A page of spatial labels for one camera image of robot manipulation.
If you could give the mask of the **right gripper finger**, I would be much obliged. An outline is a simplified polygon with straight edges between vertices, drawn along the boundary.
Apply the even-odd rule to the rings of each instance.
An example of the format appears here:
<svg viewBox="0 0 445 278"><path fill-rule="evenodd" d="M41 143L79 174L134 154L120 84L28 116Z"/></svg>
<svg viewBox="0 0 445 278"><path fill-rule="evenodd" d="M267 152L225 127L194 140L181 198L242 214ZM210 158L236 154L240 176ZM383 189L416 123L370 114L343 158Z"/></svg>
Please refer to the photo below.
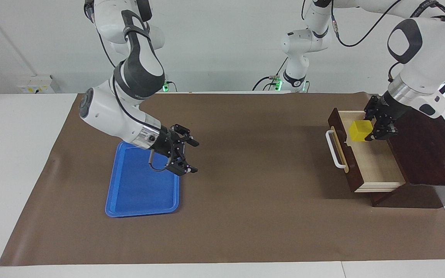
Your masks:
<svg viewBox="0 0 445 278"><path fill-rule="evenodd" d="M171 131L177 136L175 139L176 144L189 144L193 147L198 147L200 145L200 143L192 137L191 131L183 125L172 125Z"/></svg>
<svg viewBox="0 0 445 278"><path fill-rule="evenodd" d="M171 161L166 169L177 176L183 176L187 173L196 173L198 172L198 169L194 166L191 166L187 163L184 159L177 159Z"/></svg>

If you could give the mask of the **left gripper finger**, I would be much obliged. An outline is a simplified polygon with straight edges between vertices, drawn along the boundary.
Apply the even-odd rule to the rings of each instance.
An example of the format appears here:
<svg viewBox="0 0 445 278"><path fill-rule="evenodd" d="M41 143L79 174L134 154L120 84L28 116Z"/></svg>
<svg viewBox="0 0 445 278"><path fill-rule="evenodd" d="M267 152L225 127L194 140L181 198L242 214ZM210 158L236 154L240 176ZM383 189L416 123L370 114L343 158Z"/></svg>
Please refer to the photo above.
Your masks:
<svg viewBox="0 0 445 278"><path fill-rule="evenodd" d="M374 141L374 140L387 140L391 137L394 137L399 134L398 129L394 126L393 123L389 123L387 125L375 124L373 126L372 132L370 132L365 138L365 141Z"/></svg>
<svg viewBox="0 0 445 278"><path fill-rule="evenodd" d="M364 120L372 121L377 113L380 97L371 97L364 108Z"/></svg>

